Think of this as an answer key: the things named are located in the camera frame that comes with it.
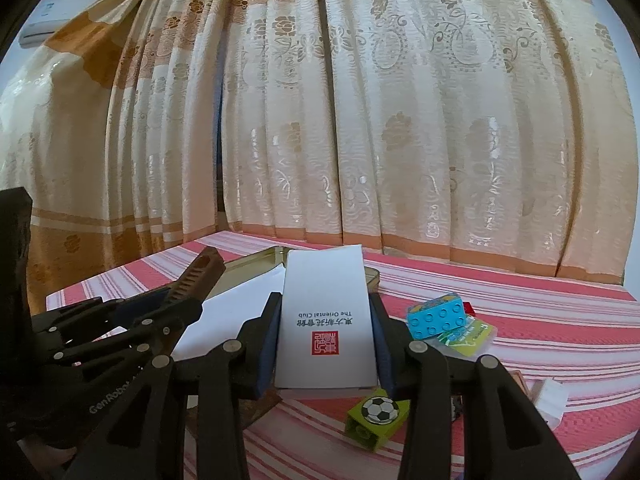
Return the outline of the white USB charger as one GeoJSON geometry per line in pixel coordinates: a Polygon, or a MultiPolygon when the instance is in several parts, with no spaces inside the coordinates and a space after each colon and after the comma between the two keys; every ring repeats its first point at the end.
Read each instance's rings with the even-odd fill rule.
{"type": "Polygon", "coordinates": [[[548,426],[560,426],[568,401],[567,388],[554,379],[537,380],[532,389],[532,402],[548,426]]]}

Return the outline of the brown comb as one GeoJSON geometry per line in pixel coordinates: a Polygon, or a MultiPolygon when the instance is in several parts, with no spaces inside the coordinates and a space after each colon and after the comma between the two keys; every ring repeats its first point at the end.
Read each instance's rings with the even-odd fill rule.
{"type": "Polygon", "coordinates": [[[224,270],[224,259],[218,250],[205,247],[171,285],[164,304],[178,304],[191,299],[203,302],[224,274],[224,270]]]}

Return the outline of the white cardboard box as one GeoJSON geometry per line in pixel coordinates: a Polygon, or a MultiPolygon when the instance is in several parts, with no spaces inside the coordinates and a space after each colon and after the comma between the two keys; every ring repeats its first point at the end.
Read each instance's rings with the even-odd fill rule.
{"type": "Polygon", "coordinates": [[[286,398],[327,399],[377,385],[361,247],[293,250],[285,265],[274,386],[286,398]]]}

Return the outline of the floss pick plastic box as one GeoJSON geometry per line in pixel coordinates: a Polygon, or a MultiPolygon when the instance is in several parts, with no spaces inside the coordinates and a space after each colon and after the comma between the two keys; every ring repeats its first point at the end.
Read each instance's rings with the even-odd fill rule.
{"type": "Polygon", "coordinates": [[[432,344],[445,356],[475,361],[490,349],[497,333],[496,326],[469,315],[465,326],[440,334],[432,344]]]}

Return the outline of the red toy brick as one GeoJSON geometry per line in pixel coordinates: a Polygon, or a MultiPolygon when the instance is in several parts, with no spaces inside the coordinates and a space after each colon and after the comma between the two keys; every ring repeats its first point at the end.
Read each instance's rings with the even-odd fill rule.
{"type": "Polygon", "coordinates": [[[463,307],[464,307],[465,313],[467,315],[475,316],[475,311],[474,311],[474,309],[472,307],[472,304],[470,304],[469,302],[465,301],[463,303],[463,307]]]}

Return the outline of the green soccer ball brick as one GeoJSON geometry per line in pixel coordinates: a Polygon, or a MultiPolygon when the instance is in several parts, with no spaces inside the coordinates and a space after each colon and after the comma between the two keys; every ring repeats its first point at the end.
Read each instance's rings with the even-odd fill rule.
{"type": "Polygon", "coordinates": [[[377,451],[396,434],[409,413],[409,401],[395,401],[384,389],[378,389],[347,412],[344,434],[363,448],[377,451]]]}

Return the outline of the blue toy brick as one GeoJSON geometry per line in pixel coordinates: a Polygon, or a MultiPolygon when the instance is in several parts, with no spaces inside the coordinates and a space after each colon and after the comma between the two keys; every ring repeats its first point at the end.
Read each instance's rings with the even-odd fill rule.
{"type": "Polygon", "coordinates": [[[410,307],[407,323],[414,339],[428,339],[466,324],[463,301],[455,292],[410,307]]]}

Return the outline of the copper metal card case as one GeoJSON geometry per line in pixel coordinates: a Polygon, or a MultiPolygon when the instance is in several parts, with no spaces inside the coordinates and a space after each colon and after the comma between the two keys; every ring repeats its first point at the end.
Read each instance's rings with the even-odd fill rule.
{"type": "MultiPolygon", "coordinates": [[[[528,385],[524,379],[523,374],[519,370],[510,370],[510,375],[514,382],[518,384],[521,390],[524,392],[527,399],[530,398],[530,392],[528,385]]],[[[451,420],[454,422],[459,419],[463,414],[463,400],[462,396],[453,396],[451,398],[451,420]]]]}

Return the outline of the gold rectangular tin box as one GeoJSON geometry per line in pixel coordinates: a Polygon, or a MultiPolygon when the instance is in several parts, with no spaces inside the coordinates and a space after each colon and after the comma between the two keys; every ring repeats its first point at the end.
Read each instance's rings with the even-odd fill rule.
{"type": "MultiPolygon", "coordinates": [[[[283,295],[285,279],[284,262],[275,264],[270,270],[259,273],[249,280],[231,284],[223,278],[208,295],[203,304],[203,313],[181,336],[172,356],[177,361],[205,356],[218,344],[233,339],[239,333],[244,322],[262,314],[269,295],[280,292],[283,295]]],[[[272,382],[264,397],[258,401],[244,401],[241,404],[241,425],[250,426],[274,408],[283,394],[272,382]]]]}

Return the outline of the pink striped table cloth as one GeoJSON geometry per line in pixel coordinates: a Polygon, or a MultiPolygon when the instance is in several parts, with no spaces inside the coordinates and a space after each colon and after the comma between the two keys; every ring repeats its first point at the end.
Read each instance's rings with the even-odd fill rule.
{"type": "Polygon", "coordinates": [[[616,286],[293,246],[282,284],[134,404],[200,399],[189,478],[601,479],[639,430],[639,306],[616,286]]]}

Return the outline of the cream floral curtain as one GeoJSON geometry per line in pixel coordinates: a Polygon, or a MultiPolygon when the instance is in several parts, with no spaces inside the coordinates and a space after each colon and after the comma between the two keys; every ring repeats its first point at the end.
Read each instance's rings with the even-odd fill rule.
{"type": "Polygon", "coordinates": [[[1,97],[37,313],[225,228],[618,284],[638,171],[592,0],[98,0],[1,97]]]}

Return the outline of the white air conditioner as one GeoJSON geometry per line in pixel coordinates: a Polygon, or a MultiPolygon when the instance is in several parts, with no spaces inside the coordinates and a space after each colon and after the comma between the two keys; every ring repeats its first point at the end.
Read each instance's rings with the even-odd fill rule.
{"type": "Polygon", "coordinates": [[[63,25],[97,1],[41,0],[18,34],[18,44],[22,49],[40,46],[63,25]]]}

